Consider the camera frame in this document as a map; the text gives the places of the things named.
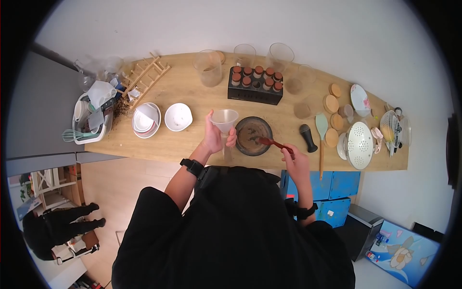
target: white colander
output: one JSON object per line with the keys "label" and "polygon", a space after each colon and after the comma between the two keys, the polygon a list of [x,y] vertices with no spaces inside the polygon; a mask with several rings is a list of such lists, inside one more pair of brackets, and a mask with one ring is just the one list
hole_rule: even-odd
{"label": "white colander", "polygon": [[343,149],[348,162],[357,170],[364,170],[374,154],[371,131],[363,122],[354,123],[346,132]]}

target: hand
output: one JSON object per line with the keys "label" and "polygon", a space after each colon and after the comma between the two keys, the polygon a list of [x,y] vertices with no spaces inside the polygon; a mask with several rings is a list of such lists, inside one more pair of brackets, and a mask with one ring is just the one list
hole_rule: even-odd
{"label": "hand", "polygon": [[[209,150],[210,154],[214,154],[223,149],[221,143],[221,131],[211,121],[213,110],[211,110],[205,117],[205,135],[202,144]],[[231,128],[229,137],[226,140],[227,147],[236,145],[237,135],[236,129]]]}
{"label": "hand", "polygon": [[284,145],[293,150],[293,155],[295,157],[295,159],[292,160],[292,157],[290,153],[287,151],[287,149],[281,149],[281,152],[284,154],[282,161],[286,162],[286,169],[289,173],[289,176],[292,178],[293,182],[297,187],[304,185],[305,183],[309,183],[310,159],[307,155],[300,152],[296,146],[290,143],[285,143]]}

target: tiled floor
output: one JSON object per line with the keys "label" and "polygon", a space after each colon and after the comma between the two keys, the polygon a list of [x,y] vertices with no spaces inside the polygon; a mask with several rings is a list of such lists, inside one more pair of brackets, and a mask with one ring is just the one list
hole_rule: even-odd
{"label": "tiled floor", "polygon": [[[133,158],[82,164],[85,202],[99,205],[99,210],[91,213],[89,219],[106,218],[106,226],[95,230],[100,250],[82,257],[92,279],[103,286],[109,283],[112,263],[119,249],[115,233],[127,228],[141,189],[151,186],[165,190],[179,168],[177,163]],[[265,171],[278,176],[281,173],[280,170]]]}

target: wooden countertop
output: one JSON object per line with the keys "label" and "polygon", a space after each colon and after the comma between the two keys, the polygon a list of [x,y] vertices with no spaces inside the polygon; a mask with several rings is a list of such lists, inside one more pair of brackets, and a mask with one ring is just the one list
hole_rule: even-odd
{"label": "wooden countertop", "polygon": [[[298,132],[301,124],[306,123],[311,128],[313,141],[319,146],[320,137],[316,130],[314,117],[301,120],[294,116],[293,106],[305,97],[315,94],[310,98],[309,105],[312,111],[323,111],[327,119],[327,113],[322,105],[322,99],[329,94],[328,87],[331,83],[336,83],[341,89],[339,105],[350,103],[351,82],[335,77],[323,71],[316,71],[316,81],[305,85],[304,90],[298,95],[291,95],[284,91],[284,96],[278,105],[267,105],[255,102],[227,99],[228,74],[232,63],[232,53],[225,53],[226,62],[222,65],[223,79],[221,83],[213,88],[204,87],[193,68],[193,58],[195,53],[165,55],[161,62],[168,63],[172,69],[150,90],[142,99],[144,102],[153,102],[161,110],[162,121],[159,130],[155,135],[148,139],[138,138],[131,126],[131,118],[120,115],[112,125],[111,132],[101,141],[85,144],[85,150],[89,152],[113,154],[139,159],[160,160],[180,162],[182,158],[187,158],[199,144],[204,136],[204,116],[210,109],[233,109],[239,113],[239,120],[249,117],[261,117],[268,122],[273,131],[273,137],[277,142],[292,143],[310,157],[310,169],[319,170],[319,149],[309,154],[307,145]],[[265,66],[265,57],[257,56],[254,66]],[[297,64],[292,63],[286,70],[286,79],[292,75],[297,68]],[[369,128],[378,126],[380,118],[385,113],[385,102],[371,93],[369,96],[372,111],[378,116],[378,120],[370,116],[366,120]],[[193,123],[185,130],[180,132],[170,131],[164,123],[164,114],[174,103],[184,103],[190,107],[193,114]],[[339,131],[345,132],[349,128],[348,121],[345,119],[344,128]],[[398,152],[389,157],[385,144],[382,145],[380,153],[372,157],[371,163],[365,171],[393,171],[406,170],[409,149],[403,146]],[[237,149],[233,149],[233,165],[254,168],[285,169],[285,163],[281,161],[282,154],[276,146],[263,155],[250,157],[242,154]],[[212,155],[208,161],[209,165],[226,165],[223,161],[222,153]],[[324,170],[325,171],[354,171],[354,168],[346,161],[342,160],[336,148],[324,149]]]}

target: black spice rack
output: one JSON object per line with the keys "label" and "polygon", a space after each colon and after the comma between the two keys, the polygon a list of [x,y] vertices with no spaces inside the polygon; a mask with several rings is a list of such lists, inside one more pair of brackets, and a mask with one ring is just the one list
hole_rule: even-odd
{"label": "black spice rack", "polygon": [[279,101],[282,98],[282,93],[284,88],[282,88],[279,92],[275,92],[272,88],[269,91],[263,88],[263,84],[265,83],[265,78],[263,75],[260,78],[254,77],[255,69],[252,69],[252,74],[250,75],[250,79],[252,82],[250,83],[249,87],[244,87],[242,85],[242,79],[244,78],[244,69],[241,71],[241,82],[238,86],[234,86],[231,83],[231,78],[233,74],[233,67],[230,69],[229,79],[228,79],[228,99],[237,99],[237,100],[245,100],[245,101],[253,101],[253,102],[260,102],[269,105],[278,105]]}

